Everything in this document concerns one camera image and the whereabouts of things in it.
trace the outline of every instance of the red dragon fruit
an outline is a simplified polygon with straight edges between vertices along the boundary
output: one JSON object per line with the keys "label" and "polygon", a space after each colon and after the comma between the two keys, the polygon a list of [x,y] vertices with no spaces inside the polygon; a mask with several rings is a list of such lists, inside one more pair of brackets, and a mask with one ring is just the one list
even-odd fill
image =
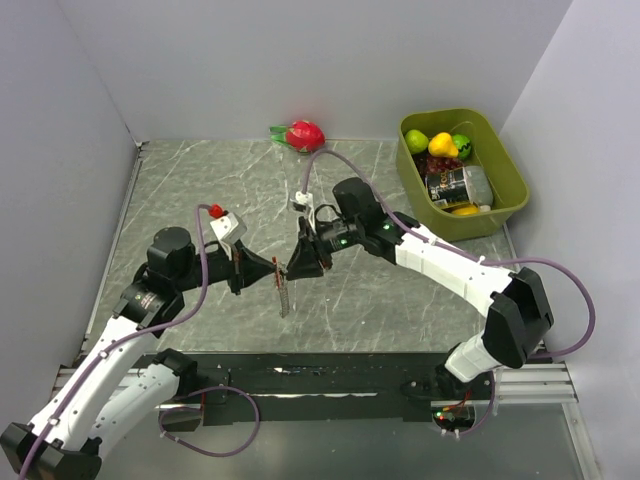
{"label": "red dragon fruit", "polygon": [[271,140],[300,153],[313,152],[324,145],[324,133],[320,127],[306,120],[298,120],[291,126],[276,125],[270,131]]}

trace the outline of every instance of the green fruit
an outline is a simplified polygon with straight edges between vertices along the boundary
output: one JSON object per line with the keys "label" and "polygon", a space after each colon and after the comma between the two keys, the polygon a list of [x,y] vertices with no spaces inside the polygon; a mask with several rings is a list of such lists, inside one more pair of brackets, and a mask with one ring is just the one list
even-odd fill
{"label": "green fruit", "polygon": [[458,158],[460,160],[464,160],[471,154],[471,140],[469,140],[469,137],[456,133],[451,136],[451,139],[458,149]]}
{"label": "green fruit", "polygon": [[419,130],[409,130],[404,134],[404,141],[407,142],[411,155],[424,152],[429,146],[429,139]]}

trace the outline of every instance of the plastic container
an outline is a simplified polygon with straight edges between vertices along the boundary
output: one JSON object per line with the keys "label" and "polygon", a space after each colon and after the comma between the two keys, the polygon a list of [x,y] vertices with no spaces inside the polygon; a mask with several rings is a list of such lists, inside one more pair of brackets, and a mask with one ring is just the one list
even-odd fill
{"label": "plastic container", "polygon": [[[414,128],[429,138],[440,132],[449,132],[452,135],[461,133],[469,137],[472,150],[464,163],[484,168],[493,190],[491,211],[460,216],[445,212],[433,204],[427,195],[424,179],[418,174],[404,141],[404,133]],[[444,240],[453,242],[491,235],[502,227],[514,212],[527,204],[529,187],[491,124],[482,114],[467,108],[414,113],[400,123],[398,134],[400,142],[396,166],[413,214],[420,223]]]}

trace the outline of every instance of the bunch of grapes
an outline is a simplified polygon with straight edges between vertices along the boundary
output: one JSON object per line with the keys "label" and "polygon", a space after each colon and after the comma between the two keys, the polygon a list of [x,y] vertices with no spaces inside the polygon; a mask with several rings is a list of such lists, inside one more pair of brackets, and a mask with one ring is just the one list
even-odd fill
{"label": "bunch of grapes", "polygon": [[414,155],[413,161],[415,162],[418,173],[422,178],[427,175],[455,170],[456,168],[464,166],[464,164],[457,158],[434,157],[428,153]]}

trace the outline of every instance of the marble tabletop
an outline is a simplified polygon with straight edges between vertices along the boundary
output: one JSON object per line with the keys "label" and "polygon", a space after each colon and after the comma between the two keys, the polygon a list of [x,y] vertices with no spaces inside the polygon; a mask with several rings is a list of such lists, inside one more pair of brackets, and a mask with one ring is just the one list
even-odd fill
{"label": "marble tabletop", "polygon": [[[335,141],[328,146],[359,165],[394,209],[412,213],[396,172],[396,142]],[[120,293],[145,261],[154,234],[171,225],[195,232],[197,203],[218,203],[239,214],[249,228],[243,241],[252,251],[288,262],[297,241],[297,213],[288,208],[288,199],[299,189],[306,158],[269,141],[144,145],[86,347],[99,338]],[[332,187],[349,176],[350,170],[339,160],[320,157],[310,186],[316,203],[334,203]],[[211,240],[207,227],[205,223],[205,237]],[[457,245],[491,259],[511,256],[502,230]],[[185,294],[187,308],[197,295]],[[361,247],[335,254],[334,267],[323,278],[290,282],[289,296],[292,311],[280,318],[271,278],[238,297],[226,283],[213,285],[200,312],[165,332],[159,349],[446,351],[483,326],[480,315],[456,295],[422,275],[371,257]]]}

